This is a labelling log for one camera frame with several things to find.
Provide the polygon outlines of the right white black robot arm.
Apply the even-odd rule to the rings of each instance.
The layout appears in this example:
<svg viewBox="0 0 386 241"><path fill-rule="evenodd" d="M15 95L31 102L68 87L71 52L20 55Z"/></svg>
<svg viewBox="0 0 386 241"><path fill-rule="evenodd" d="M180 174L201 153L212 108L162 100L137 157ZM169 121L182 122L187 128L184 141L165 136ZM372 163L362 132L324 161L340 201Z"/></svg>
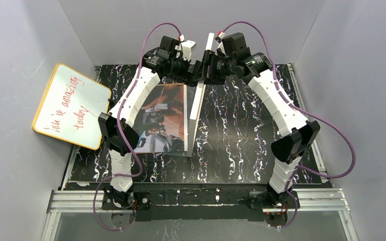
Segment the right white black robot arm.
<svg viewBox="0 0 386 241"><path fill-rule="evenodd" d="M274 78L275 67L261 52L251 54L242 33L209 33L200 67L205 84L223 84L226 77L240 78L260 98L275 121L281 138L271 144L275 157L264 205L285 205L292 194L292 180L304 153L314 142L320 125L308 120Z"/></svg>

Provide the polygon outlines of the wooden picture frame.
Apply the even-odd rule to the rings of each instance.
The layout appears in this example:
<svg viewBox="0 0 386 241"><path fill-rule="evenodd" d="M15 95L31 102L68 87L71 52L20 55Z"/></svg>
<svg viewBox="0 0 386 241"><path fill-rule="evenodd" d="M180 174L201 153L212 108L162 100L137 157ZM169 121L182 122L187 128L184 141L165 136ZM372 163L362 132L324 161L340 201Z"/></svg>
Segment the wooden picture frame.
<svg viewBox="0 0 386 241"><path fill-rule="evenodd" d="M204 81L199 81L196 86L194 99L192 102L192 108L188 119L186 156L189 158L192 157L192 152L196 142L196 133L197 133L197 128L199 124L199 118L200 118L205 90L206 90L206 85L204 84Z"/></svg>

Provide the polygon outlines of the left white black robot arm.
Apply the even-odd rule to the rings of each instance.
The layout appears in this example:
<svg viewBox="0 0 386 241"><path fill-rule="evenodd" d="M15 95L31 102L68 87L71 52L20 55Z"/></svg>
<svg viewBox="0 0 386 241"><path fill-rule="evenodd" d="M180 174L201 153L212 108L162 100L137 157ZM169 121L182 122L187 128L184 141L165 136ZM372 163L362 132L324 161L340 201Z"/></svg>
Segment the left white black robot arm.
<svg viewBox="0 0 386 241"><path fill-rule="evenodd" d="M142 52L142 57L127 90L108 113L98 117L103 139L108 145L112 160L111 186L104 190L107 198L118 203L121 208L127 208L135 203L129 198L129 188L132 179L143 172L143 166L135 153L139 135L132 129L137 114L161 103L168 110L183 110L181 107L181 89L177 85L166 85L161 95L145 105L152 90L158 86L161 78L169 77L185 83L188 80L188 66L191 61L194 46L185 47L177 44L175 47L158 47L148 52Z"/></svg>

